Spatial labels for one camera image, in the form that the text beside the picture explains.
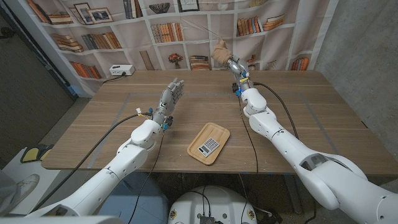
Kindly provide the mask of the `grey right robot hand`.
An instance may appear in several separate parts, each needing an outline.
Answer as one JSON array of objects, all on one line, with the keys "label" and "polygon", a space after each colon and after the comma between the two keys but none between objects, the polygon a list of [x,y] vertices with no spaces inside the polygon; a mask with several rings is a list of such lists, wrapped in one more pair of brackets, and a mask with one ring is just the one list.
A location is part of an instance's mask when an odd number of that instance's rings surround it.
[{"label": "grey right robot hand", "polygon": [[233,55],[227,60],[227,66],[233,73],[236,84],[240,88],[241,92],[249,89],[250,77],[247,63],[244,60],[241,60],[238,56]]}]

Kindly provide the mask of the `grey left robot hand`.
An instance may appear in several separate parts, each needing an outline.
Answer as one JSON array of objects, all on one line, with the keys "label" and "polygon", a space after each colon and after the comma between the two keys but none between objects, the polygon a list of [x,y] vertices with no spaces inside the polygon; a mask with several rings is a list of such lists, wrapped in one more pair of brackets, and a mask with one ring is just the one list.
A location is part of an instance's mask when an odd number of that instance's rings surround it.
[{"label": "grey left robot hand", "polygon": [[183,95],[184,80],[175,78],[162,92],[158,106],[152,120],[163,125],[168,116],[174,111],[175,105]]}]

